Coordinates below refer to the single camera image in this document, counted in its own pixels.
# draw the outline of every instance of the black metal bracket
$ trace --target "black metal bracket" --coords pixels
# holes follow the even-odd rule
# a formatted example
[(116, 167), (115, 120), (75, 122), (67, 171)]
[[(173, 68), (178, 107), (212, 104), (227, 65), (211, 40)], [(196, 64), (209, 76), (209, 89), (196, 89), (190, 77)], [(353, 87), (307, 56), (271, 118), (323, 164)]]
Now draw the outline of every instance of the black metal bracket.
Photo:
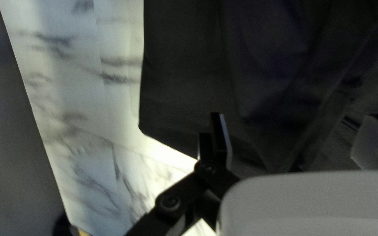
[(239, 178), (228, 170), (232, 148), (224, 116), (212, 113), (210, 127), (199, 134), (194, 171), (161, 193), (126, 236), (180, 236), (201, 218), (215, 230), (221, 199)]

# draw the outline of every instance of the bolt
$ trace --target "bolt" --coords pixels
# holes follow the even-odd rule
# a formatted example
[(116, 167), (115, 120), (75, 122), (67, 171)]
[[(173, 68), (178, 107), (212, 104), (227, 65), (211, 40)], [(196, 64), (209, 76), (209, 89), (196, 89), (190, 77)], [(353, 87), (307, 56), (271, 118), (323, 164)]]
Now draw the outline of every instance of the bolt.
[(201, 163), (201, 165), (199, 166), (203, 171), (205, 172), (208, 172), (208, 173), (215, 173), (215, 171), (217, 170), (216, 166), (213, 164), (213, 163), (209, 163), (209, 162), (203, 162)]
[(160, 205), (167, 211), (174, 211), (179, 208), (181, 200), (174, 194), (167, 194), (161, 197)]

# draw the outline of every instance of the dark fabric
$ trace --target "dark fabric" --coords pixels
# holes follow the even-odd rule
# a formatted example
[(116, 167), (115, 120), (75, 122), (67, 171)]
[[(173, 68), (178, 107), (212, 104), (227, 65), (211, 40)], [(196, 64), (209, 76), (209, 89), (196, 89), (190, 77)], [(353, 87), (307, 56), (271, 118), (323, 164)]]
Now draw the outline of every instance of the dark fabric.
[(144, 37), (145, 134), (194, 157), (218, 111), (235, 150), (248, 150), (236, 151), (244, 166), (286, 172), (323, 163), (354, 98), (365, 97), (378, 1), (145, 0)]

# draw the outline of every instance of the marble wall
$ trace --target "marble wall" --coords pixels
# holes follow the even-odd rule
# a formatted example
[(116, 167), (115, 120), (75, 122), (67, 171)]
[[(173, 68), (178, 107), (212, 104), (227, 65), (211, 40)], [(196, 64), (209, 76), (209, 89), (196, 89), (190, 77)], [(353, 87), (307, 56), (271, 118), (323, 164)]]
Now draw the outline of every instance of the marble wall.
[[(119, 236), (195, 160), (138, 129), (143, 0), (0, 0), (72, 224)], [(199, 222), (187, 235), (213, 235)]]

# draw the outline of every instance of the white marble panel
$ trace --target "white marble panel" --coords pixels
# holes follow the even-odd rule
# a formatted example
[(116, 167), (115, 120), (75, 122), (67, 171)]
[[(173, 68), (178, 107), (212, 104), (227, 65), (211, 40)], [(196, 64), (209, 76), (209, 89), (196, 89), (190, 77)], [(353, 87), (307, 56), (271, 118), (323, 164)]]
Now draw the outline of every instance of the white marble panel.
[[(118, 236), (195, 160), (138, 129), (142, 0), (0, 0), (74, 225)], [(211, 235), (200, 222), (187, 235)]]

